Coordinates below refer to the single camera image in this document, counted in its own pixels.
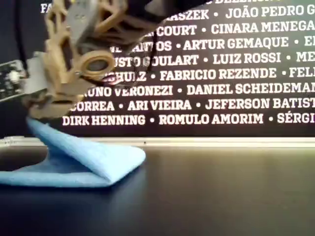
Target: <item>blue cloth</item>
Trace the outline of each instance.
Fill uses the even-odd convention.
[[[62,133],[27,118],[33,134],[47,147],[44,161],[15,171],[1,171],[0,184],[37,187],[107,187],[145,160],[137,147],[106,145]]]

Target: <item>black cable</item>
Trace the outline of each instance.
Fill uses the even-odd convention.
[[[27,64],[25,48],[23,45],[21,24],[20,24],[21,23],[20,22],[21,1],[20,0],[13,0],[13,8],[14,8],[14,13],[13,13],[14,36],[15,36],[15,41],[16,41],[17,48],[18,48],[19,59],[22,63],[23,69],[25,70],[26,77],[29,77],[29,68],[28,68],[28,64]]]
[[[154,31],[154,34],[152,36],[152,49],[151,49],[151,53],[150,53],[150,62],[149,62],[149,65],[146,69],[146,74],[148,74],[149,72],[151,72],[152,70],[152,63],[153,63],[153,59],[154,59],[154,56],[157,54],[157,42],[158,42],[158,34],[156,31]],[[96,80],[93,80],[93,79],[90,79],[88,77],[85,77],[85,76],[81,76],[81,78],[97,87],[114,87],[114,88],[123,88],[123,89],[127,89],[127,88],[131,88],[131,87],[134,87],[138,84],[137,82],[137,79],[139,77],[139,70],[137,69],[137,67],[135,66],[134,64],[134,61],[132,61],[132,65],[133,65],[133,68],[134,68],[134,73],[135,73],[135,82],[132,83],[132,85],[130,86],[126,86],[124,84],[115,84],[115,85],[111,85],[109,83],[105,83],[103,80],[104,79],[108,79],[110,77],[115,77],[115,75],[108,75],[106,77],[103,78],[103,80],[101,81],[96,81]]]

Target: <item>circuit board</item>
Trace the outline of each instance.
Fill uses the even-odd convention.
[[[19,60],[0,64],[0,102],[23,95],[21,73],[22,65]]]

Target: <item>metal strip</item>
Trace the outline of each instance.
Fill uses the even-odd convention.
[[[138,147],[212,148],[315,148],[315,138],[85,138],[86,140]],[[6,143],[19,147],[43,147],[37,138],[6,137]]]

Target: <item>black table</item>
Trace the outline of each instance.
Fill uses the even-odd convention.
[[[315,235],[313,149],[146,151],[146,163],[108,189],[1,186],[0,235]],[[18,150],[0,163],[44,152]]]

